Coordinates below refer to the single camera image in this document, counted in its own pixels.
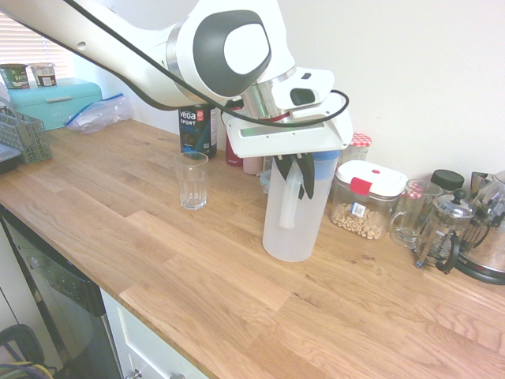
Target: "french press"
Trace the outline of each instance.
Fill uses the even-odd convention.
[[[416,267],[428,263],[448,274],[456,265],[460,239],[474,215],[473,206],[465,197],[466,191],[457,189],[454,194],[435,200],[415,249],[419,256]]]

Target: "drawer handle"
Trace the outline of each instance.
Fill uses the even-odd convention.
[[[71,100],[71,96],[65,96],[65,97],[56,97],[54,99],[46,99],[46,103],[57,103],[58,101],[66,101],[66,100]]]
[[[137,379],[138,377],[142,377],[142,374],[139,370],[135,369],[135,372],[132,375],[127,376],[125,379]]]

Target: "vega sport label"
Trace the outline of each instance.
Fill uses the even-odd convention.
[[[182,152],[211,154],[212,149],[216,150],[216,129],[215,109],[194,106],[179,110]]]

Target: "dishwasher door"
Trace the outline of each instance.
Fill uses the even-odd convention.
[[[14,215],[2,215],[62,342],[65,367],[82,379],[120,378],[99,287]]]

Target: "teal bread box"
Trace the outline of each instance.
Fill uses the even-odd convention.
[[[102,99],[95,83],[81,79],[58,79],[57,85],[9,90],[10,102],[19,113],[44,121],[46,130],[62,128],[78,111]]]

